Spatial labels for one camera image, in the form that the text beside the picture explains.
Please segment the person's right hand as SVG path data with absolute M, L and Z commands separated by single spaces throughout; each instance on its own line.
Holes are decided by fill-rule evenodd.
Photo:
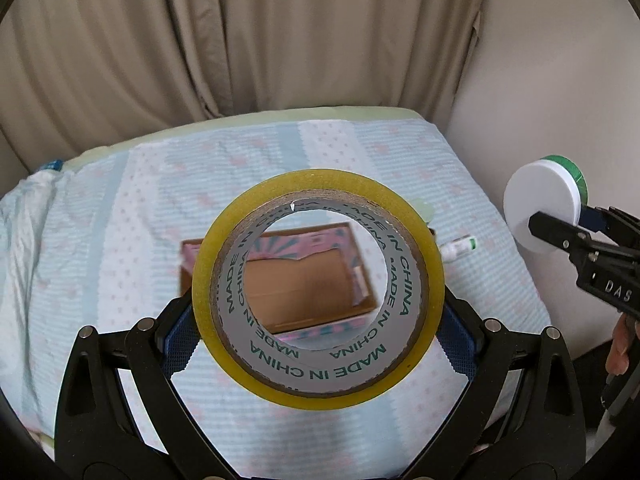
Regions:
M 608 374 L 620 376 L 626 373 L 629 366 L 629 349 L 639 335 L 639 322 L 629 315 L 622 314 L 612 333 L 612 346 L 605 364 Z

